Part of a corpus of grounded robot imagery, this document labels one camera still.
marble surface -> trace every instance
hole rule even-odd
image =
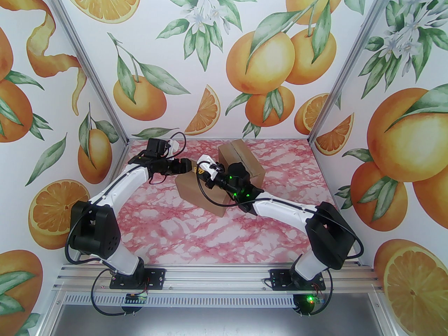
[[[218,160],[223,140],[188,140],[181,157]],[[306,140],[245,140],[266,170],[263,189],[305,204],[332,203]],[[134,141],[129,158],[146,147]],[[153,183],[163,178],[155,176]],[[126,247],[151,264],[291,262],[306,251],[306,234],[282,222],[228,208],[218,217],[182,200],[175,176],[139,187],[117,220]]]

brown cardboard box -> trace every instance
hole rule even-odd
[[[242,162],[251,175],[251,183],[257,188],[262,187],[266,171],[242,139],[219,146],[218,159],[226,171],[232,163]]]
[[[176,187],[179,191],[179,195],[183,200],[190,202],[194,205],[197,205],[200,208],[209,211],[217,216],[224,216],[224,213],[227,208],[223,206],[217,206],[210,203],[201,193],[199,186],[197,185],[197,179],[195,174],[196,163],[191,162],[192,170],[185,174],[179,174],[175,181]],[[212,189],[208,189],[205,186],[205,183],[201,181],[203,189],[205,193],[211,200],[214,200],[220,204],[230,204],[231,200],[229,195],[218,187],[214,187]]]

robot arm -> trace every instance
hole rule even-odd
[[[242,163],[231,164],[224,172],[222,165],[208,155],[202,155],[197,167],[197,177],[208,188],[224,189],[243,211],[276,219],[306,232],[311,250],[301,255],[290,270],[296,286],[315,278],[327,268],[341,269],[355,241],[355,234],[330,203],[319,206],[305,205],[275,197],[256,188],[249,181],[249,174]]]

